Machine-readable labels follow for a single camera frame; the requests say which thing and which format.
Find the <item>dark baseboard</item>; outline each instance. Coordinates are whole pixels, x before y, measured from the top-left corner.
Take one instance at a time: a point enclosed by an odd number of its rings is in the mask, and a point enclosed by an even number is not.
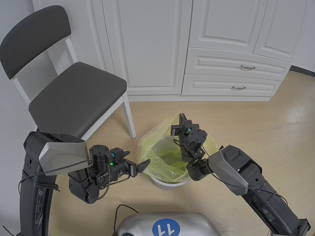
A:
[[[315,77],[315,73],[314,73],[314,72],[309,71],[309,70],[306,70],[306,69],[304,69],[304,68],[300,68],[300,67],[295,66],[295,65],[292,65],[292,66],[290,67],[290,71],[294,71],[294,72],[298,72],[298,73],[303,73],[303,74],[306,74],[306,75]]]

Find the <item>floor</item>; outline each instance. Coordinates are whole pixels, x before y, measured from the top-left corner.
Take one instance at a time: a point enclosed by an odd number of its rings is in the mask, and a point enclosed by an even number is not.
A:
[[[121,107],[87,141],[130,150],[136,161],[139,139],[177,111],[199,123],[218,145],[241,148],[263,168],[268,182],[315,233],[315,78],[289,71],[270,102],[135,102],[130,104],[137,132],[131,139]],[[88,205],[70,194],[68,176],[57,177],[50,212],[52,236],[110,236],[115,210],[129,205],[140,213],[194,211],[206,215],[222,236],[266,236],[268,228],[241,197],[208,176],[174,191],[156,187],[145,174],[111,186],[100,201]],[[132,211],[121,208],[120,223]]]

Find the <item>yellow plastic bag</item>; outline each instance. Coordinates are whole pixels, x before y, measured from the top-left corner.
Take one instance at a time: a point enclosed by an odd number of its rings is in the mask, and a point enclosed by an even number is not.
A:
[[[173,141],[178,139],[178,136],[170,135],[171,125],[179,123],[179,114],[180,112],[164,120],[146,133],[138,143],[138,163],[151,160],[144,173],[166,183],[179,183],[191,179],[186,169],[187,163],[181,159],[180,147]],[[209,155],[218,151],[217,144],[210,135],[203,146]]]

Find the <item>blue circle sticker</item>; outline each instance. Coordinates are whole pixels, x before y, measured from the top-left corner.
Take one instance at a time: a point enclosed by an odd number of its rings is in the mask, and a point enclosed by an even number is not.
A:
[[[178,236],[180,226],[175,220],[163,218],[155,222],[152,232],[154,236]]]

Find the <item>baseboard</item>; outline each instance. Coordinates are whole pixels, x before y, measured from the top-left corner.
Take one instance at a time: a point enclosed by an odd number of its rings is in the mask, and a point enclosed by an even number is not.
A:
[[[180,95],[151,94],[128,95],[130,102],[141,101],[269,101],[269,96],[231,96],[231,95]]]
[[[298,67],[298,66],[295,66],[295,65],[292,65],[292,66],[290,67],[290,71],[294,71],[294,72],[298,72],[298,73],[303,73],[303,74],[306,74],[306,75],[315,77],[315,73],[314,73],[314,72],[309,71],[309,70],[306,70],[306,69],[301,68],[301,67]]]

